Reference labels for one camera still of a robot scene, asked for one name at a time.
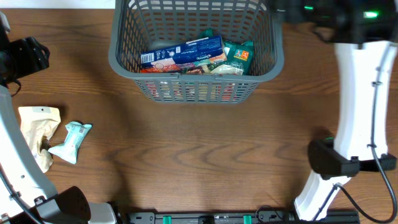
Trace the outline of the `light teal wrapper packet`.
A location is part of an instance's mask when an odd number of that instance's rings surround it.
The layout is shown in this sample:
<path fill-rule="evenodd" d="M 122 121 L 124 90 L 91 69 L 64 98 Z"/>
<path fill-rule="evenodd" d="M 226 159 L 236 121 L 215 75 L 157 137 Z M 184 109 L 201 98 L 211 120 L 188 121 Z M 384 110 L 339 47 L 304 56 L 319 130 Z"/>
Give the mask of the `light teal wrapper packet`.
<path fill-rule="evenodd" d="M 91 124 L 81 124 L 77 121 L 72 121 L 65 125 L 68 134 L 64 143 L 51 147 L 49 153 L 60 157 L 61 159 L 76 164 L 78 157 L 78 150 L 90 129 Z"/>

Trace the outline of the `blue toothpaste box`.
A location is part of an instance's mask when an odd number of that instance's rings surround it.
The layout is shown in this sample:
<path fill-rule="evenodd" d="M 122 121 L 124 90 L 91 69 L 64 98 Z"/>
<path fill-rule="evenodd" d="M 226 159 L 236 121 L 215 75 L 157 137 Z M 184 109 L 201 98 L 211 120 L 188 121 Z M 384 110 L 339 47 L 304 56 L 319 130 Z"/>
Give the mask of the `blue toothpaste box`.
<path fill-rule="evenodd" d="M 214 36 L 144 52 L 141 54 L 140 63 L 142 69 L 142 66 L 150 65 L 151 62 L 168 58 L 171 58 L 176 64 L 184 64 L 223 54 L 223 40 L 221 36 Z"/>

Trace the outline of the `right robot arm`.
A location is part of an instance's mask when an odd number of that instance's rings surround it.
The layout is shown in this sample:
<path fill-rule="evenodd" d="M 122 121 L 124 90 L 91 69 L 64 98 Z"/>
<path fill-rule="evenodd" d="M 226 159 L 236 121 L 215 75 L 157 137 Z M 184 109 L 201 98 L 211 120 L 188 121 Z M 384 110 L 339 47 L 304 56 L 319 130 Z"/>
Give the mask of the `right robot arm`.
<path fill-rule="evenodd" d="M 359 172 L 396 168 L 386 141 L 389 81 L 397 55 L 396 0 L 271 1 L 285 22 L 310 22 L 333 44 L 340 74 L 340 118 L 333 139 L 308 145 L 311 173 L 286 223 L 348 223 L 328 212 L 338 192 Z"/>

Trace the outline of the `white paper pouch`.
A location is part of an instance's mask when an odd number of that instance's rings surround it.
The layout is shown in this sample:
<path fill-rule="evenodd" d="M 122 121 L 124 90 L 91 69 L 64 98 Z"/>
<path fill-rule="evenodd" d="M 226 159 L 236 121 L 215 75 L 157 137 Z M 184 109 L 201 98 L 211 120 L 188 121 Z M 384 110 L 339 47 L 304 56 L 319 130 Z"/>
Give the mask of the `white paper pouch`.
<path fill-rule="evenodd" d="M 53 164 L 48 150 L 42 149 L 42 140 L 50 140 L 61 122 L 58 108 L 47 106 L 21 106 L 18 108 L 21 117 L 22 135 L 43 173 Z"/>

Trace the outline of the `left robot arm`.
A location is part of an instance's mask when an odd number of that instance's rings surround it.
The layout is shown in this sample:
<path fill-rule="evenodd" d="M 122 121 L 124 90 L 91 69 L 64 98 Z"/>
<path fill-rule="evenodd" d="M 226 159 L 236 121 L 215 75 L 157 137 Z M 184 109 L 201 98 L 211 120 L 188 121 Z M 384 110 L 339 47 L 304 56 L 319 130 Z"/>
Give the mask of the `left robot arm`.
<path fill-rule="evenodd" d="M 110 203 L 89 203 L 76 186 L 62 193 L 41 171 L 23 137 L 9 84 L 49 67 L 50 52 L 33 37 L 9 41 L 1 15 L 1 223 L 119 223 Z"/>

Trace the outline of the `grey plastic basket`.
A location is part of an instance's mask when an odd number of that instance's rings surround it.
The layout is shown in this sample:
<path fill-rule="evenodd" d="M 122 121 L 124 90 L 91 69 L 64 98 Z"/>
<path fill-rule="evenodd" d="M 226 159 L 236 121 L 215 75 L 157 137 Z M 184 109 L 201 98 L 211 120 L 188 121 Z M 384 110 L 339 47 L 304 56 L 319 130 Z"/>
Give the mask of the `grey plastic basket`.
<path fill-rule="evenodd" d="M 282 21 L 268 1 L 120 0 L 109 64 L 160 102 L 243 102 L 281 72 Z"/>

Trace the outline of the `spaghetti pasta packet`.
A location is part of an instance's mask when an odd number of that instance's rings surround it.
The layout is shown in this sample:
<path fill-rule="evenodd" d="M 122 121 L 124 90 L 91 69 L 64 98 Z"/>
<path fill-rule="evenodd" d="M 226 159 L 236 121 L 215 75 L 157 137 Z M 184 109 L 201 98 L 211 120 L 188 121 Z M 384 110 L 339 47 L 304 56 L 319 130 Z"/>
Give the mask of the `spaghetti pasta packet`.
<path fill-rule="evenodd" d="M 151 62 L 150 65 L 142 66 L 141 73 L 189 73 L 208 75 L 215 67 L 207 60 L 201 62 L 191 62 L 176 64 L 171 58 Z"/>

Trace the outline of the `green snack bag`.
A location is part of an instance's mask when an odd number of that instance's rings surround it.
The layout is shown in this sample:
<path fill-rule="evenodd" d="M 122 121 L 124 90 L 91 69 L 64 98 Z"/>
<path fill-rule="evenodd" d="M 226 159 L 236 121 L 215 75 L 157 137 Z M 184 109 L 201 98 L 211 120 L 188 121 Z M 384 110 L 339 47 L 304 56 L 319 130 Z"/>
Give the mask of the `green snack bag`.
<path fill-rule="evenodd" d="M 197 59 L 182 65 L 183 73 L 200 75 L 247 75 L 254 58 L 254 43 L 251 40 L 237 44 L 223 41 L 223 55 Z"/>

